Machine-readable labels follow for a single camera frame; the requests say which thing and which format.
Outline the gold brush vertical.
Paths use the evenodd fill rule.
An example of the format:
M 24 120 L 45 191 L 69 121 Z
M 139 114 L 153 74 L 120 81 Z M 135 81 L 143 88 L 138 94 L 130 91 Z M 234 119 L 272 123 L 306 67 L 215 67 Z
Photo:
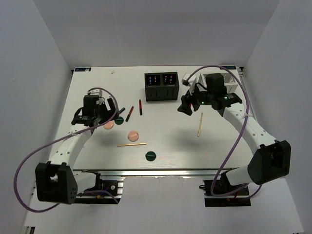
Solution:
M 203 113 L 200 114 L 200 121 L 199 121 L 199 128 L 198 128 L 197 137 L 200 137 L 200 134 L 201 134 L 202 120 L 203 120 Z

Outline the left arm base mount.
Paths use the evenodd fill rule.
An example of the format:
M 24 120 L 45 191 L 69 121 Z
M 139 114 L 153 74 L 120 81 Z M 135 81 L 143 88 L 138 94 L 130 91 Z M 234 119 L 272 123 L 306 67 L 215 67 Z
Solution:
M 104 175 L 101 172 L 82 171 L 74 173 L 78 185 L 75 204 L 114 204 L 122 196 L 124 178 Z

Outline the gold brush horizontal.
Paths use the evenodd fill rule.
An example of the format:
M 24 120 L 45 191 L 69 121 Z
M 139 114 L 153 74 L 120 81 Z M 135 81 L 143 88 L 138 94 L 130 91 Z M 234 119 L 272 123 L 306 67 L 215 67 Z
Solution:
M 131 143 L 131 144 L 119 144 L 117 147 L 130 147 L 130 146 L 143 146 L 147 145 L 147 143 Z

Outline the white small bottle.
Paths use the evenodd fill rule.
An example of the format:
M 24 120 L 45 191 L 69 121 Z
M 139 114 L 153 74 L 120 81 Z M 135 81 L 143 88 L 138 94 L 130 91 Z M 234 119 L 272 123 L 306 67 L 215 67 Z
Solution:
M 183 84 L 184 86 L 191 86 L 191 84 L 192 84 L 191 75 L 188 74 L 188 73 L 185 73 L 185 75 L 183 76 L 181 82 L 182 82 L 182 84 Z

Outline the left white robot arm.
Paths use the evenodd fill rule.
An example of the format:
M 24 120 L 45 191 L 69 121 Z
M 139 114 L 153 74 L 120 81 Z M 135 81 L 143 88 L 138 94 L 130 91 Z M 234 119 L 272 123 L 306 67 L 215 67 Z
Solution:
M 118 108 L 112 97 L 87 94 L 71 122 L 69 138 L 46 163 L 35 169 L 37 198 L 42 202 L 72 204 L 77 195 L 89 191 L 97 195 L 103 189 L 100 175 L 95 172 L 75 174 L 73 166 L 83 146 L 99 125 L 118 117 Z

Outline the black mascara tube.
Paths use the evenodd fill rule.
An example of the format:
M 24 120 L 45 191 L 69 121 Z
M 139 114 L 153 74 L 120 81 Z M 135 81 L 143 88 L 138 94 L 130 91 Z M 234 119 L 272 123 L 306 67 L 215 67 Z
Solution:
M 118 111 L 118 114 L 120 115 L 121 113 L 123 113 L 125 111 L 125 107 L 121 108 L 119 111 Z

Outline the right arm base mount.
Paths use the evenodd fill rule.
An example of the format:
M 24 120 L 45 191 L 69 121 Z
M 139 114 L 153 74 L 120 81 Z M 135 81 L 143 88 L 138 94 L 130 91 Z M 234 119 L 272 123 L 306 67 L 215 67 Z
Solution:
M 227 196 L 216 197 L 211 194 L 212 182 L 213 180 L 204 180 L 203 184 L 199 185 L 198 187 L 204 192 L 205 207 L 249 207 L 251 206 L 248 186 L 245 186 L 240 191 L 236 191 L 234 193 L 233 191 L 240 188 L 241 185 L 225 188 L 225 187 L 222 187 L 219 180 L 217 180 L 215 187 L 214 187 L 214 193 L 216 195 L 221 195 L 221 194 L 231 192 L 231 194 Z

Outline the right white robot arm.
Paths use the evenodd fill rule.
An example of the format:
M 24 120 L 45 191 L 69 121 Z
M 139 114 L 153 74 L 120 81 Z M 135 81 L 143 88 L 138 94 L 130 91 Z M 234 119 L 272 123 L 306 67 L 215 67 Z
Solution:
M 249 183 L 263 185 L 287 176 L 290 172 L 291 146 L 279 141 L 248 115 L 247 105 L 235 93 L 229 93 L 221 73 L 208 74 L 204 79 L 183 84 L 189 89 L 181 97 L 179 112 L 192 115 L 201 105 L 210 105 L 239 132 L 253 157 L 248 165 L 223 172 L 218 170 L 212 185 L 212 196 L 228 196 L 237 193 Z

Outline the red black lip pencil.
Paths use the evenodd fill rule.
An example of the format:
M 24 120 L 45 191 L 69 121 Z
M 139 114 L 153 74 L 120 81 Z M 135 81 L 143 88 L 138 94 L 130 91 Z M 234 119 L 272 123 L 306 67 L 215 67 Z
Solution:
M 140 116 L 143 115 L 143 112 L 142 112 L 142 101 L 139 99 L 139 114 Z
M 127 117 L 126 117 L 126 120 L 125 120 L 126 122 L 128 122 L 128 121 L 129 121 L 129 119 L 130 119 L 130 117 L 131 117 L 131 114 L 132 114 L 133 110 L 134 110 L 134 106 L 132 106 L 132 107 L 131 107 L 131 109 L 130 109 L 130 111 L 129 111 L 129 113 L 128 113 Z

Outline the pink puff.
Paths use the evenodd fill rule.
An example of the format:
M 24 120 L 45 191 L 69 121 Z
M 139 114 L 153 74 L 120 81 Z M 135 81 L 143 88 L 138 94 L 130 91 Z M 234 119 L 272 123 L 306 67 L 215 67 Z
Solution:
M 106 124 L 104 124 L 103 125 L 103 127 L 104 127 L 104 129 L 106 129 L 106 130 L 110 130 L 110 129 L 112 129 L 113 127 L 114 127 L 114 121 L 112 120 L 112 121 L 109 121 L 109 122 L 107 122 Z
M 130 131 L 127 135 L 127 138 L 130 142 L 135 142 L 139 139 L 139 134 L 137 131 Z

